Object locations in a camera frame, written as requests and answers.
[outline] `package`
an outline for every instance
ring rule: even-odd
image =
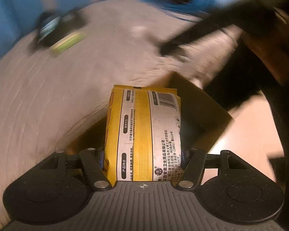
[[[117,180],[179,180],[180,106],[176,89],[114,86],[104,151],[104,170],[112,185]]]

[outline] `brown cardboard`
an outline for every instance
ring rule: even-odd
[[[192,146],[208,152],[223,133],[231,116],[203,90],[177,73],[170,73],[156,80],[151,86],[177,89],[181,97],[181,118],[189,126],[201,129],[192,133]],[[103,148],[105,142],[106,116],[94,124],[84,134],[74,140],[67,148],[68,154],[76,154],[89,148]]]

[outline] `beige floor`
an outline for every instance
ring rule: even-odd
[[[233,122],[209,153],[219,154],[221,150],[230,150],[275,180],[268,157],[282,156],[283,149],[265,97],[252,97],[230,114]],[[216,174],[217,169],[206,169],[202,182]]]

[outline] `gray ribbed surface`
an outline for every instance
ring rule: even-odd
[[[273,221],[236,225],[206,212],[193,193],[174,189],[170,182],[118,182],[109,191],[95,193],[77,215],[63,222],[33,226],[12,222],[4,231],[87,230],[197,230],[197,231],[282,231]]]

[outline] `black label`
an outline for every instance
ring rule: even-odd
[[[125,115],[124,116],[124,126],[123,126],[123,133],[125,133],[125,134],[127,133],[128,125],[129,125],[129,116]]]
[[[129,101],[131,99],[131,91],[128,90],[126,94],[126,100]]]
[[[157,96],[156,96],[156,93],[155,93],[154,91],[152,91],[152,95],[153,95],[154,105],[158,105],[158,103],[157,103]]]
[[[121,178],[126,179],[126,153],[122,153]]]

